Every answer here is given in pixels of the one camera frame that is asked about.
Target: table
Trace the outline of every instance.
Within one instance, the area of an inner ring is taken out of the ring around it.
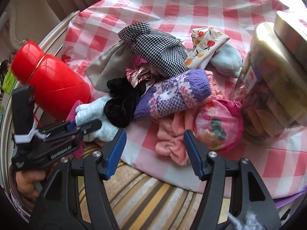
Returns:
[[[71,21],[63,46],[62,60],[90,81],[84,69],[103,51],[118,42],[117,33],[127,25],[148,21],[151,27],[171,33],[191,47],[191,28],[215,27],[230,36],[229,43],[245,58],[255,25],[274,21],[275,11],[288,8],[278,0],[102,0],[81,12]],[[234,79],[215,74],[229,95]],[[93,89],[92,97],[104,94]],[[155,153],[158,127],[148,119],[132,122],[127,128],[128,141],[122,160],[157,179],[178,187],[202,193],[205,187],[191,166],[180,167],[170,158]],[[307,146],[301,144],[307,132],[291,132],[292,136],[269,148],[242,140],[223,157],[248,157],[263,178],[273,198],[289,196],[302,190],[307,182]],[[226,180],[225,196],[230,195]]]

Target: pink round pouch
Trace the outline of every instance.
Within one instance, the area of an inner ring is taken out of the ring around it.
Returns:
[[[240,113],[241,103],[228,100],[210,100],[195,118],[194,134],[209,150],[233,149],[244,130]]]

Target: red bottle cap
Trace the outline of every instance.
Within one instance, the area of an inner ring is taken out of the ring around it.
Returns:
[[[20,83],[27,84],[44,55],[45,53],[33,41],[28,41],[21,47],[11,67]]]

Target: black velvet scrunchie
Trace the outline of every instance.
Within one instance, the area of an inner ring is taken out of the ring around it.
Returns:
[[[146,91],[146,82],[144,80],[133,88],[126,78],[115,78],[106,86],[113,98],[106,103],[103,112],[112,125],[125,128],[134,119],[136,105]]]

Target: metal bolt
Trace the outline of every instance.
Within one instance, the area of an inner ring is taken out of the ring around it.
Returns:
[[[248,163],[249,163],[249,159],[246,158],[246,157],[243,157],[243,158],[242,158],[242,162],[243,162],[244,164],[248,164]]]
[[[212,158],[215,158],[215,157],[217,157],[217,153],[214,152],[214,151],[210,151],[209,156],[212,157]]]
[[[67,156],[63,156],[63,157],[61,158],[61,162],[62,162],[62,163],[67,163],[67,162],[68,162],[68,157],[67,157]]]
[[[100,155],[101,155],[101,152],[98,151],[98,150],[96,150],[96,151],[93,152],[93,156],[94,156],[94,157],[99,157]]]

